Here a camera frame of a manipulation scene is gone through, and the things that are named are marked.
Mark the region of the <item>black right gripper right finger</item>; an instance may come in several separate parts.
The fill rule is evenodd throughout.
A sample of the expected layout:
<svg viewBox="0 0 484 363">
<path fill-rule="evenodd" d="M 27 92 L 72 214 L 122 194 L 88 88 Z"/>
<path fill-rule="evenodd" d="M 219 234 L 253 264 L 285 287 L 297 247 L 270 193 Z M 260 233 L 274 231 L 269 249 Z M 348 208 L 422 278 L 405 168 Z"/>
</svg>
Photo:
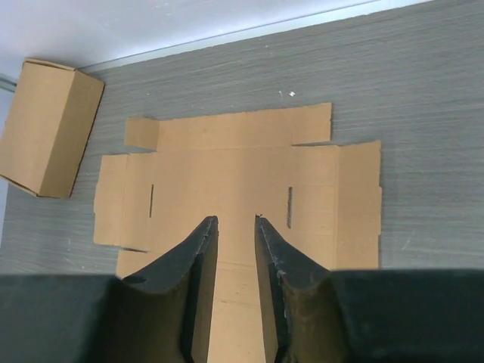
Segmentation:
<svg viewBox="0 0 484 363">
<path fill-rule="evenodd" d="M 346 362 L 348 347 L 330 272 L 255 218 L 254 243 L 266 362 Z"/>
</svg>

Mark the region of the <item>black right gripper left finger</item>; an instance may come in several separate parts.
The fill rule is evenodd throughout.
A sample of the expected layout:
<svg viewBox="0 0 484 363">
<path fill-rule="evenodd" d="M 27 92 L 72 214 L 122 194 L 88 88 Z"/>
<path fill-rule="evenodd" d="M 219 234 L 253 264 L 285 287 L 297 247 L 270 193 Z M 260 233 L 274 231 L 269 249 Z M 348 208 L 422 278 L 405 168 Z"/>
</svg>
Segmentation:
<svg viewBox="0 0 484 363">
<path fill-rule="evenodd" d="M 218 254 L 218 219 L 123 278 L 109 362 L 206 362 Z"/>
</svg>

